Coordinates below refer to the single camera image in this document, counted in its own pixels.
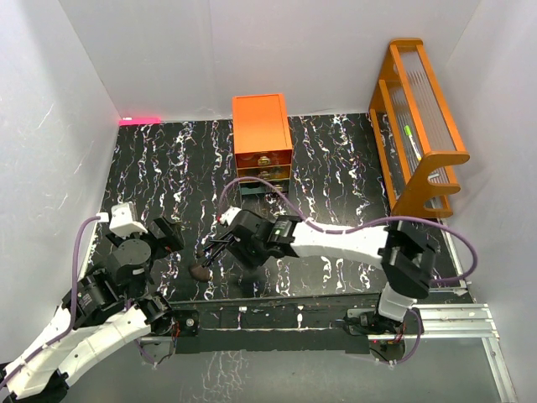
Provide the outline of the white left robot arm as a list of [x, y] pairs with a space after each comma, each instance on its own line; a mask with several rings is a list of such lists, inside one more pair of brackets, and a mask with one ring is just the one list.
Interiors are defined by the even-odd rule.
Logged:
[[180, 225], [155, 219], [163, 233], [158, 238], [130, 217], [117, 220], [99, 213], [81, 224], [77, 242], [93, 222], [109, 223], [115, 249], [104, 264], [83, 276], [78, 273], [79, 252], [73, 252], [70, 291], [42, 333], [1, 367], [7, 402], [60, 402], [103, 359], [150, 333], [166, 334], [175, 324], [164, 296], [147, 287], [154, 262], [183, 249]]

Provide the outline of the large fluffy powder brush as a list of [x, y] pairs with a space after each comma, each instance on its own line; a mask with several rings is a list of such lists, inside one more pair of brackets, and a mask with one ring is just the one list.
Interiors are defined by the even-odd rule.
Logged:
[[190, 276], [197, 281], [206, 283], [210, 280], [210, 267], [212, 264], [218, 259], [218, 257], [222, 254], [224, 249], [220, 249], [217, 253], [210, 254], [207, 257], [202, 257], [200, 259], [196, 258], [196, 261], [192, 263], [189, 268], [188, 272]]

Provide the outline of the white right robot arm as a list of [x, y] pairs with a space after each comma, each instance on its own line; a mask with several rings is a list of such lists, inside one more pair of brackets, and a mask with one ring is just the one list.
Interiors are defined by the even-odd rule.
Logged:
[[429, 295], [437, 247], [409, 222], [397, 220], [353, 231], [298, 216], [281, 215], [270, 221], [238, 207], [229, 208], [218, 222], [231, 235], [227, 250], [249, 269], [270, 258], [321, 256], [383, 270], [387, 284], [373, 314], [382, 332], [395, 332], [417, 300]]

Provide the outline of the thin black makeup brush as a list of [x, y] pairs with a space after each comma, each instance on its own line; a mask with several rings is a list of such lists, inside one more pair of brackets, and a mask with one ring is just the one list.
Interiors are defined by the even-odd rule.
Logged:
[[210, 254], [217, 253], [220, 249], [224, 249], [226, 247], [226, 245], [227, 245], [227, 244], [217, 244], [217, 245], [214, 245], [213, 247], [211, 247], [209, 245], [209, 242], [210, 242], [210, 240], [208, 241], [207, 245], [203, 249], [199, 249], [196, 252], [196, 257], [198, 259], [200, 259], [202, 257], [207, 257]]

